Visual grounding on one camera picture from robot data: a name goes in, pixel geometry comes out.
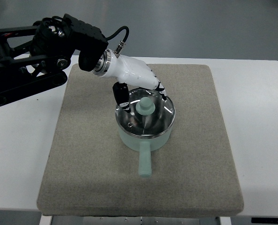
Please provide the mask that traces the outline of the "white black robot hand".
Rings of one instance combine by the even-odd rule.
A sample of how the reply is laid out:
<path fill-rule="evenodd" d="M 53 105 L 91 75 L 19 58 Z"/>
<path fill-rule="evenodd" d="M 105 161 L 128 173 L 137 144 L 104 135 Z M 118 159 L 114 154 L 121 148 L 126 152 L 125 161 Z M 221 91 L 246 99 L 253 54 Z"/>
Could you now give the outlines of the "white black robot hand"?
<path fill-rule="evenodd" d="M 128 85 L 157 91 L 163 100 L 167 100 L 164 86 L 152 69 L 142 60 L 118 55 L 112 50 L 106 49 L 93 69 L 93 73 L 98 77 L 116 78 L 117 82 L 112 87 L 114 98 L 117 105 L 127 113 L 131 112 Z"/>

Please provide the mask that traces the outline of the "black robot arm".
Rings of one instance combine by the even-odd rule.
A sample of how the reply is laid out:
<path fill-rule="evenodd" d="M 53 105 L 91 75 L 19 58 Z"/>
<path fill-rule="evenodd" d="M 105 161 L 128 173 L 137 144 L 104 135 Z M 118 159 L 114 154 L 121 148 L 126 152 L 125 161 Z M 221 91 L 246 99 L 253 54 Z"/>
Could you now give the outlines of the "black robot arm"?
<path fill-rule="evenodd" d="M 81 69 L 92 71 L 107 46 L 99 28 L 69 14 L 0 29 L 0 106 L 65 84 L 75 50 Z"/>

